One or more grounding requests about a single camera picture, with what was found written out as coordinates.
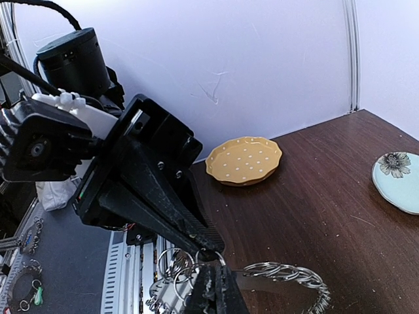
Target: dish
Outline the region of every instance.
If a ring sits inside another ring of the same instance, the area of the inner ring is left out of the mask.
[[[282,151],[273,141],[241,137],[215,148],[206,160],[206,170],[225,185],[252,185],[273,174],[281,156]]]
[[[373,182],[383,198],[400,210],[419,215],[419,156],[389,152],[373,166]]]

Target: white wall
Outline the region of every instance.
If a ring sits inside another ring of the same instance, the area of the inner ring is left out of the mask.
[[[273,137],[350,110],[341,1],[56,2],[95,27],[126,99],[141,92],[178,116],[202,156],[233,137]],[[30,64],[71,31],[43,8],[18,6],[16,21]]]
[[[419,139],[419,1],[357,0],[361,107]]]

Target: white bag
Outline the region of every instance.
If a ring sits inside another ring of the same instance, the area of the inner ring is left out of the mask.
[[[68,201],[76,192],[76,181],[67,179],[58,182],[36,182],[38,200],[45,211],[53,211],[67,206]]]

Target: flower pattern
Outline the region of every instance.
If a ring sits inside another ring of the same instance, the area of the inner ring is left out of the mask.
[[[411,165],[410,158],[406,152],[389,152],[383,155],[379,160],[380,169],[385,175],[390,173],[394,178],[403,178],[403,174],[408,175]]]

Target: yellow plate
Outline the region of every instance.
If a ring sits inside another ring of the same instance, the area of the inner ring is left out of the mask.
[[[273,174],[281,156],[278,144],[263,137],[232,139],[208,156],[207,173],[226,185],[252,185]]]

